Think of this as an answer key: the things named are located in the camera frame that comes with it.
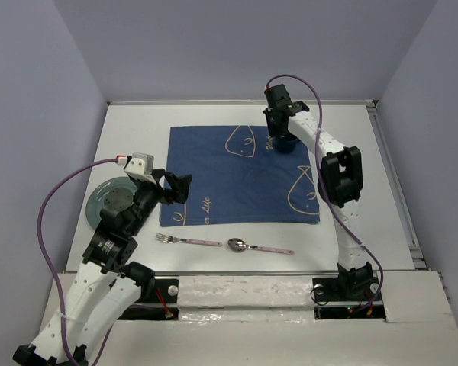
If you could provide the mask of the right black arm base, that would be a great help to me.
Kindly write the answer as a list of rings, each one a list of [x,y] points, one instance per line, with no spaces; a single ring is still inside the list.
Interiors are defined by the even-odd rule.
[[[313,278],[309,295],[314,304],[314,317],[316,320],[386,320],[382,295],[376,295],[378,289],[378,278],[349,293],[337,277]]]

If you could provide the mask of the blue cloth placemat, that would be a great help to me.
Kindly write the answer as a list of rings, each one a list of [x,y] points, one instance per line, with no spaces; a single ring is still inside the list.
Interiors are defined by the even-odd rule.
[[[278,146],[264,126],[171,128],[167,169],[192,183],[185,204],[161,207],[161,226],[319,223],[308,149]]]

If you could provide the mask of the dark blue mug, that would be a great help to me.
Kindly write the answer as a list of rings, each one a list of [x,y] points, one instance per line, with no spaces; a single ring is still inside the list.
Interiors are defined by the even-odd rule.
[[[294,136],[273,137],[272,141],[274,150],[281,154],[292,153],[300,143],[300,140]]]

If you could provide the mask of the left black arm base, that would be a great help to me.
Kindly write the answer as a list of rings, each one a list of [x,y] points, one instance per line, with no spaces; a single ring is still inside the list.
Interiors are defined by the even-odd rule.
[[[178,278],[156,277],[154,286],[143,288],[140,298],[122,313],[119,320],[175,321],[179,318],[178,295]]]

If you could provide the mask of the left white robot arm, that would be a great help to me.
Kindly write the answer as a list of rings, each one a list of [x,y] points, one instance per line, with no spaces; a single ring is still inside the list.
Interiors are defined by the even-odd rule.
[[[130,259],[135,240],[158,204],[184,204],[191,175],[175,176],[164,169],[128,174],[136,187],[113,188],[104,198],[101,220],[83,254],[68,292],[45,328],[13,355],[19,365],[94,365],[109,331],[136,300],[153,294],[154,270]]]

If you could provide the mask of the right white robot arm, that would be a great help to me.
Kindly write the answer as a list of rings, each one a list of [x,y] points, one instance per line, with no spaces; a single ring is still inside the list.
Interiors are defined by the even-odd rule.
[[[278,140],[294,137],[313,153],[318,174],[318,191],[328,206],[337,237],[338,275],[321,283],[325,305],[334,301],[363,300],[363,308],[371,306],[379,296],[383,278],[373,274],[378,259],[358,237],[358,201],[363,189],[362,156],[355,146],[345,146],[323,128],[323,109],[318,103],[318,118],[302,101],[293,101],[286,87],[267,85],[264,91],[267,108],[263,111],[271,137]]]

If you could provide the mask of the pink handled fork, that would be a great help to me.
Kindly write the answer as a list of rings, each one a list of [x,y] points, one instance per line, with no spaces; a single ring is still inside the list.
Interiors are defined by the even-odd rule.
[[[165,235],[162,233],[156,233],[155,239],[159,242],[163,242],[166,244],[184,243],[184,244],[200,245],[200,246],[213,246],[213,247],[222,247],[223,246],[222,242],[200,240],[200,239],[178,238],[175,236],[169,236],[169,235]]]

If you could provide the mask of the teal ceramic plate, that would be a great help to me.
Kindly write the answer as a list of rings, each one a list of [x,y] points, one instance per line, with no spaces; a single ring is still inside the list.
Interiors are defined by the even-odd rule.
[[[134,194],[136,191],[135,184],[128,177],[117,177],[102,182],[90,194],[85,206],[85,217],[93,230],[97,227],[101,220],[100,212],[104,207],[106,196],[111,191],[118,190],[119,188],[124,191],[129,190],[131,194]]]

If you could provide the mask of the pink handled spoon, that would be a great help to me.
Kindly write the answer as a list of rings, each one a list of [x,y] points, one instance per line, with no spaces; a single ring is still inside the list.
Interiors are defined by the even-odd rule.
[[[227,244],[230,249],[234,252],[245,252],[248,250],[258,251],[258,252],[270,252],[275,254],[283,254],[283,255],[294,255],[295,252],[290,249],[279,249],[273,248],[268,246],[256,246],[248,244],[247,242],[243,241],[242,239],[238,238],[231,238],[227,241]]]

